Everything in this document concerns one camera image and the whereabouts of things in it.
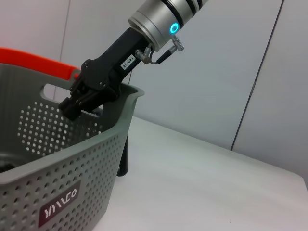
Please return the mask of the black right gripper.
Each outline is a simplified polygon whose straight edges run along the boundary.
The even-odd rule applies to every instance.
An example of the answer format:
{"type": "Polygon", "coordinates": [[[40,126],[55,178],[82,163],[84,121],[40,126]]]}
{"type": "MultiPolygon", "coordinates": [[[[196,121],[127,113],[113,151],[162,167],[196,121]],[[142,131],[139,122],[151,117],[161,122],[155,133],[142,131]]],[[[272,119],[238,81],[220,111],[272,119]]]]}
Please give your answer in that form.
{"type": "Polygon", "coordinates": [[[70,96],[59,104],[62,115],[74,121],[82,111],[91,112],[115,101],[123,79],[140,62],[135,51],[144,51],[148,45],[142,33],[129,28],[100,57],[85,61],[81,77],[69,89],[70,96]]]}

